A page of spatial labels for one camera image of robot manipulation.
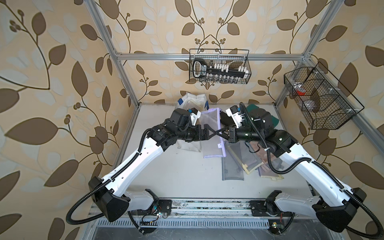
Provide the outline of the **grey mesh pencil pouch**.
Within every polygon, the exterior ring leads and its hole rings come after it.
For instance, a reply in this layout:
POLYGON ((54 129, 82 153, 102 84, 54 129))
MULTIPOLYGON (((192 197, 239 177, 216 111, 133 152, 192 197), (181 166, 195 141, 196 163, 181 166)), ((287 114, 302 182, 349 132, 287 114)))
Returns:
POLYGON ((226 147, 226 156, 222 157, 222 180, 243 181, 244 170, 238 161, 232 156, 230 148, 226 147))

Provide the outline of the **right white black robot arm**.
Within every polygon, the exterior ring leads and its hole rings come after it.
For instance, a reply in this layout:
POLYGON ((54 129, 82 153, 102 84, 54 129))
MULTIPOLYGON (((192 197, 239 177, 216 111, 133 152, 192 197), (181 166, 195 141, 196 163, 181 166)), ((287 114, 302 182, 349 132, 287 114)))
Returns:
POLYGON ((240 103, 239 106, 227 109, 225 114, 232 122, 218 130, 217 135, 229 143, 258 142, 267 155, 272 172, 285 175, 296 171, 318 193, 312 197, 301 197, 275 190, 265 199, 266 213, 271 216, 291 213, 316 218, 334 232, 348 230, 367 239, 378 240, 384 236, 380 220, 364 205, 365 192, 344 184, 311 157, 291 134, 275 129, 268 112, 261 114, 260 109, 249 112, 245 104, 240 103), (348 226, 358 209, 362 209, 372 219, 377 227, 376 233, 366 234, 348 226))

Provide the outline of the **purple mesh pencil pouch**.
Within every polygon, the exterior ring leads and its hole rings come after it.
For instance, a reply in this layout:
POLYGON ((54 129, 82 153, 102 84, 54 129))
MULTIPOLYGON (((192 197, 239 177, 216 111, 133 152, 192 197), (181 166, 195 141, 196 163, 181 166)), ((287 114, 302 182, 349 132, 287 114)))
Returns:
POLYGON ((202 141, 202 151, 204 158, 226 157, 224 140, 216 135, 216 131, 222 128, 220 113, 221 109, 212 108, 201 113, 200 124, 207 128, 208 140, 202 141))

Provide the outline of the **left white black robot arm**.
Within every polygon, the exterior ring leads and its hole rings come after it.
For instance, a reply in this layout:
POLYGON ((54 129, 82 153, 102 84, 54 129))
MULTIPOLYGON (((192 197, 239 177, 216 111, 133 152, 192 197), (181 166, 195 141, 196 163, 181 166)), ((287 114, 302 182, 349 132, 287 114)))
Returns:
POLYGON ((106 217, 109 222, 116 221, 134 202, 126 190, 152 160, 178 140, 188 143, 206 141, 215 135, 216 131, 208 124, 194 126, 190 111, 174 110, 171 117, 165 119, 163 123, 144 131, 138 148, 118 167, 103 178, 94 177, 90 180, 90 192, 70 208, 66 222, 70 225, 81 225, 101 217, 106 217), (101 213, 87 219, 74 220, 72 215, 75 210, 89 198, 93 199, 101 213))

